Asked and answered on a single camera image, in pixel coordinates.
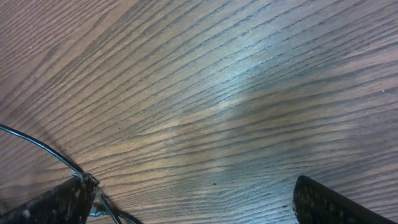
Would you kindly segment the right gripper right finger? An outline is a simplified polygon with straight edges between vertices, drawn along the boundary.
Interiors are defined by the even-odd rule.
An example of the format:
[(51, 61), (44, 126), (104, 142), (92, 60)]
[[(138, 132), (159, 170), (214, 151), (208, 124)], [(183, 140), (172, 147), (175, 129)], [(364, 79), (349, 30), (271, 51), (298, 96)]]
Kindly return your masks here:
[(293, 205), (300, 224), (395, 224), (305, 175), (297, 178)]

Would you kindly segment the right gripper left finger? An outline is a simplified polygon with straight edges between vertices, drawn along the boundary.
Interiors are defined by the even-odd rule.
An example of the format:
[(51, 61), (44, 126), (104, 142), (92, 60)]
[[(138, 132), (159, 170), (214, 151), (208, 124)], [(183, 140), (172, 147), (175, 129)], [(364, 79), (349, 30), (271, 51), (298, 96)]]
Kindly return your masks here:
[(1, 224), (83, 224), (96, 198), (99, 181), (89, 173), (64, 183), (1, 215)]

